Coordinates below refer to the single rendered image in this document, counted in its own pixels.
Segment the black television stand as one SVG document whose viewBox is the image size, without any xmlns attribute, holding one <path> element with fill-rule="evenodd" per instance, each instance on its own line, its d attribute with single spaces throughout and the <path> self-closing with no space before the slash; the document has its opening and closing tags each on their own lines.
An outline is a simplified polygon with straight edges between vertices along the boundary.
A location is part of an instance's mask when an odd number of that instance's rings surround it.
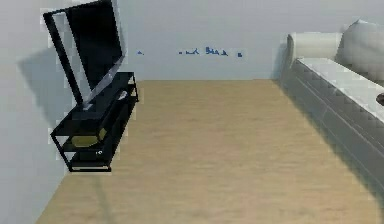
<svg viewBox="0 0 384 224">
<path fill-rule="evenodd" d="M 76 105 L 51 138 L 70 172 L 110 172 L 111 162 L 139 101 L 133 72 L 118 72 L 84 110 Z"/>
</svg>

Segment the black flat television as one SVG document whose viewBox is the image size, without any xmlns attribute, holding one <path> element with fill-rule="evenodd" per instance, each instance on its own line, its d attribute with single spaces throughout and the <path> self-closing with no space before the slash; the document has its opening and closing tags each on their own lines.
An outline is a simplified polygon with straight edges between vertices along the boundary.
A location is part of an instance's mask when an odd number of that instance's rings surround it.
<svg viewBox="0 0 384 224">
<path fill-rule="evenodd" d="M 43 18 L 76 103 L 90 108 L 126 55 L 118 0 L 48 11 Z"/>
</svg>

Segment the grey bed with white sheet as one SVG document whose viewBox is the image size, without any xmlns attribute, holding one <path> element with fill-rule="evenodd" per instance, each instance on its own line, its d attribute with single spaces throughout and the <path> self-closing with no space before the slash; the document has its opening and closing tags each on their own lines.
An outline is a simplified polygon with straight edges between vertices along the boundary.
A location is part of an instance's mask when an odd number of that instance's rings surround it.
<svg viewBox="0 0 384 224">
<path fill-rule="evenodd" d="M 340 33 L 290 33 L 279 82 L 384 203 L 384 87 L 337 59 Z"/>
</svg>

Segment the white pillow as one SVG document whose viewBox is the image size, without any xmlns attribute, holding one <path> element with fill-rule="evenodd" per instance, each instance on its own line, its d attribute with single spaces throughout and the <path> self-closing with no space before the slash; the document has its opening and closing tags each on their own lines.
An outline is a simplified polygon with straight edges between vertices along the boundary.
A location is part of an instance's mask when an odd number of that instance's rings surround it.
<svg viewBox="0 0 384 224">
<path fill-rule="evenodd" d="M 384 81 L 384 25 L 352 23 L 342 34 L 336 60 L 371 81 Z"/>
</svg>

